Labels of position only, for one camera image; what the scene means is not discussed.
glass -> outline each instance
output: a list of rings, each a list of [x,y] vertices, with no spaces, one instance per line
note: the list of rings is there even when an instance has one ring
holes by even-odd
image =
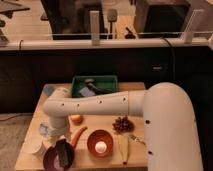
[[[90,40],[91,10],[99,10],[100,38],[109,42],[181,38],[185,31],[195,32],[192,37],[209,39],[213,33],[213,5],[208,0],[1,1],[5,2],[22,4],[25,8],[8,15],[0,7],[0,46],[22,40]],[[202,12],[194,15],[195,10]]]

black wall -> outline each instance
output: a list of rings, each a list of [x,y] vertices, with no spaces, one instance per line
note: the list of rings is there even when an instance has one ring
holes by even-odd
[[[213,75],[208,47],[173,50],[175,56],[170,48],[1,51],[0,113],[32,112],[44,84],[71,83],[75,75],[115,74],[119,81],[143,81],[147,87]]]

floor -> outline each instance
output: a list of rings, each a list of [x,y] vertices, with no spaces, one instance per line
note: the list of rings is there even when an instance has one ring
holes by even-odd
[[[0,120],[17,114],[0,114]],[[15,117],[0,121],[0,170],[13,171],[19,150],[24,141],[32,115]]]
[[[40,17],[44,10],[40,0],[18,0],[16,3],[30,7],[28,11],[19,11],[13,14],[12,19],[0,15],[0,18],[6,22],[6,26],[1,28],[4,35],[10,41],[20,40],[51,40],[51,28],[48,21],[41,21]],[[135,6],[130,5],[129,0],[103,0],[103,13],[105,27],[109,28],[107,22],[107,10],[114,8],[118,12],[116,23],[117,38],[124,38],[126,27],[134,31],[133,19]]]

tea light candle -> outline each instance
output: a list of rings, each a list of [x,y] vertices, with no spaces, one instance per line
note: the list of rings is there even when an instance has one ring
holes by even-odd
[[[97,151],[98,153],[104,153],[106,149],[107,149],[107,145],[103,141],[99,141],[95,145],[95,151]]]

small container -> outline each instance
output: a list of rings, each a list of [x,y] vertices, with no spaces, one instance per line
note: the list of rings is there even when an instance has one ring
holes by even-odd
[[[88,137],[87,148],[95,157],[106,157],[113,151],[113,138],[105,130],[96,130]]]
[[[42,155],[45,151],[45,146],[41,138],[29,138],[23,143],[23,151],[32,155]]]

